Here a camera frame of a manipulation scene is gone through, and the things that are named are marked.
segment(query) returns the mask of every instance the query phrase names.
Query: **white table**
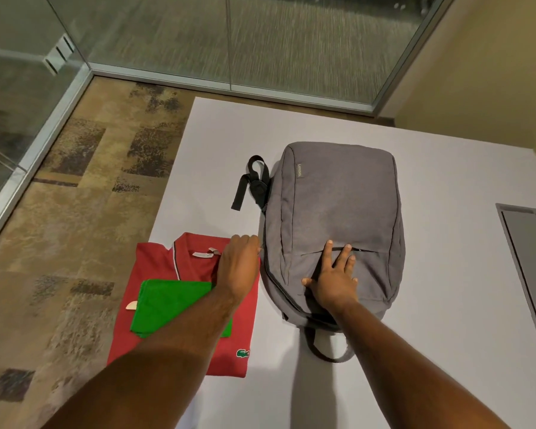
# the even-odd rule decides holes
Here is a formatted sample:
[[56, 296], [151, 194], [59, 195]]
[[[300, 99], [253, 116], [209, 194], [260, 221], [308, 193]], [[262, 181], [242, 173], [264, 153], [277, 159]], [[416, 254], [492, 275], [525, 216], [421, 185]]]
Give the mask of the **white table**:
[[[407, 257], [384, 321], [512, 427], [536, 428], [536, 330], [495, 207], [536, 208], [534, 152], [197, 98], [150, 240], [257, 233], [250, 194], [230, 209], [238, 180], [252, 155], [272, 168], [294, 141], [393, 154]], [[207, 377], [194, 412], [202, 429], [387, 427], [357, 359], [313, 357], [263, 286], [248, 375]]]

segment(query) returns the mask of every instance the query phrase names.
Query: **glass wall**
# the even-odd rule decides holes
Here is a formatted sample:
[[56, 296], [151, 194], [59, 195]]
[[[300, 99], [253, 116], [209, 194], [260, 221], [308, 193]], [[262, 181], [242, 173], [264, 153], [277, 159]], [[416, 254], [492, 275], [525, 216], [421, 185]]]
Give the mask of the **glass wall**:
[[90, 63], [371, 104], [436, 0], [50, 0]]
[[9, 200], [3, 188], [13, 174], [21, 180], [27, 169], [18, 165], [85, 65], [77, 52], [57, 70], [44, 64], [64, 33], [47, 0], [0, 0], [1, 201]]

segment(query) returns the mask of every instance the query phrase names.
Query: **backpack handle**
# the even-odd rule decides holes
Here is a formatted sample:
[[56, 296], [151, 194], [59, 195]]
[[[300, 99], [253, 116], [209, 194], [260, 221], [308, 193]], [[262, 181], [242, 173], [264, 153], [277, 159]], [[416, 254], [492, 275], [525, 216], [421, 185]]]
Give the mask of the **backpack handle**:
[[327, 361], [329, 363], [344, 363], [356, 354], [353, 348], [348, 343], [348, 348], [341, 357], [329, 358], [327, 355], [324, 355], [320, 352], [318, 348], [315, 347], [315, 329], [310, 327], [304, 327], [303, 332], [306, 336], [307, 347], [310, 348], [310, 351], [321, 360]]
[[[253, 168], [252, 164], [255, 162], [261, 162], [263, 165], [262, 173], [259, 175]], [[264, 159], [259, 155], [254, 155], [248, 160], [248, 173], [243, 174], [238, 182], [238, 189], [234, 196], [234, 202], [231, 209], [240, 210], [242, 202], [244, 201], [244, 195], [246, 194], [246, 187], [250, 184], [250, 193], [254, 197], [254, 201], [260, 209], [264, 211], [266, 203], [268, 203], [268, 186], [270, 184], [270, 172]]]

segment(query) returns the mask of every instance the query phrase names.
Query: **red shirt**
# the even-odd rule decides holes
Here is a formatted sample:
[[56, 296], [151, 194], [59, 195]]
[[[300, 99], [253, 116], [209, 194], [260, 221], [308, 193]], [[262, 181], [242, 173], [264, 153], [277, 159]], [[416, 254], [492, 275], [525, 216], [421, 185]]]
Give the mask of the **red shirt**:
[[[132, 350], [141, 341], [130, 331], [135, 311], [125, 310], [127, 304], [137, 300], [141, 283], [149, 279], [214, 283], [220, 256], [203, 258], [195, 257], [193, 253], [207, 253], [209, 248], [222, 252], [229, 241], [228, 238], [184, 233], [170, 250], [161, 244], [137, 244], [136, 261], [115, 320], [107, 364]], [[252, 290], [234, 313], [230, 337], [218, 341], [207, 375], [245, 377], [257, 300], [258, 276]]]

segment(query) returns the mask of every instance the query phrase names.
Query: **microfiber cloth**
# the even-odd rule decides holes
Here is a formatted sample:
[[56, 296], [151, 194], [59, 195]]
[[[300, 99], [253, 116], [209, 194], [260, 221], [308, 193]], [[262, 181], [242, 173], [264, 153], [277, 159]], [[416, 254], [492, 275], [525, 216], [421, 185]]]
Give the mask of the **microfiber cloth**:
[[[141, 283], [131, 331], [145, 338], [180, 315], [213, 288], [205, 281], [145, 280]], [[221, 337], [230, 337], [232, 319]]]

